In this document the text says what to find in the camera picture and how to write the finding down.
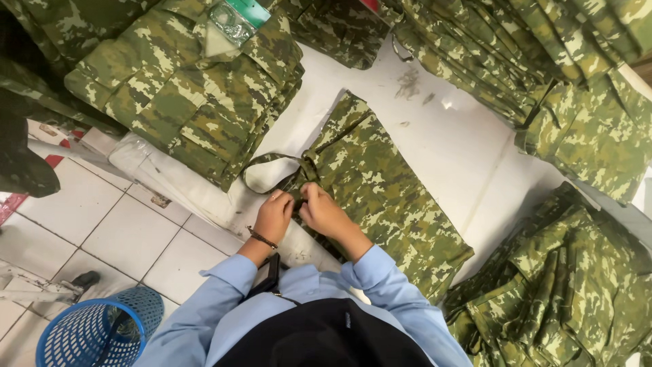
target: dirty stain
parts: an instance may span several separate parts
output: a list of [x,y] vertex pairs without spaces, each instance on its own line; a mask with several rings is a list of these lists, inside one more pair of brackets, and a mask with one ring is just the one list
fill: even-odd
[[423,103],[421,103],[421,106],[425,106],[428,102],[432,101],[432,99],[435,97],[435,93],[429,94],[424,100]]
[[401,85],[401,88],[396,92],[396,95],[394,96],[395,99],[405,98],[409,101],[412,96],[419,94],[419,89],[417,88],[419,72],[417,69],[411,67],[410,70],[406,71],[405,74],[397,80]]

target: metal stand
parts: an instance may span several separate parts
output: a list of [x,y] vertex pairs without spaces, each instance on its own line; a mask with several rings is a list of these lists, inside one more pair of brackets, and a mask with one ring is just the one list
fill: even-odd
[[[41,288],[41,292],[6,291],[11,279],[18,278]],[[16,302],[62,302],[68,305],[77,303],[82,294],[100,281],[100,274],[95,271],[84,273],[72,282],[54,283],[25,269],[0,260],[0,300]]]

